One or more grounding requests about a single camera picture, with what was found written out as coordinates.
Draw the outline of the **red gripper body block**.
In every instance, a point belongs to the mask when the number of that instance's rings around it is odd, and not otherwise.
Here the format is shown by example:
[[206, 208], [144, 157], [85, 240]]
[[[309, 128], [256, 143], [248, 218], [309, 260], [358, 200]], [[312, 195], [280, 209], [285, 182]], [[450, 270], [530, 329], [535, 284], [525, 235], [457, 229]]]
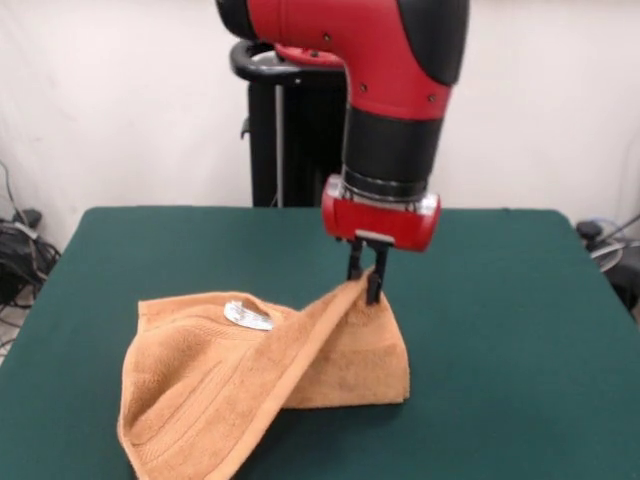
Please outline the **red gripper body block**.
[[325, 184], [321, 211], [329, 235], [353, 241], [373, 240], [396, 249], [425, 251], [441, 213], [440, 196], [425, 193], [417, 202], [377, 202], [350, 191], [338, 174]]

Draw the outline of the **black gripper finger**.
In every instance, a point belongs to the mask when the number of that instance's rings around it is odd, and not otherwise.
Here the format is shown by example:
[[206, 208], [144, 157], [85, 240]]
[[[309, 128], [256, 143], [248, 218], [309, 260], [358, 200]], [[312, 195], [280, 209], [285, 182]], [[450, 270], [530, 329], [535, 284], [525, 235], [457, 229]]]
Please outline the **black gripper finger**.
[[355, 238], [349, 241], [350, 253], [347, 267], [347, 279], [358, 280], [361, 278], [363, 269], [361, 265], [361, 256], [364, 247], [364, 241], [360, 238]]
[[375, 253], [375, 263], [367, 278], [366, 303], [378, 304], [382, 293], [389, 245], [369, 244], [369, 248]]

